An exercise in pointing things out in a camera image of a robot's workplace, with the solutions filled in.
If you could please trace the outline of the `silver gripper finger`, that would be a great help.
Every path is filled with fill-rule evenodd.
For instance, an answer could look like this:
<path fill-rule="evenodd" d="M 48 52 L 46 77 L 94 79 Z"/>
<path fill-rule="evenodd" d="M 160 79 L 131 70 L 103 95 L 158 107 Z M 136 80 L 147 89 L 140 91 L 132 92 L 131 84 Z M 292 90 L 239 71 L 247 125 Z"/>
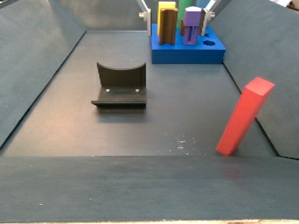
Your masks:
<path fill-rule="evenodd" d="M 220 4 L 220 1 L 222 0 L 210 0 L 206 8 L 203 9 L 203 20 L 202 20 L 202 26 L 200 26 L 202 36 L 206 34 L 208 22 L 215 18 L 215 9 L 218 5 Z"/>
<path fill-rule="evenodd" d="M 147 36 L 152 35 L 152 12 L 147 7 L 146 0 L 136 0 L 142 11 L 139 12 L 139 17 L 146 21 Z"/>

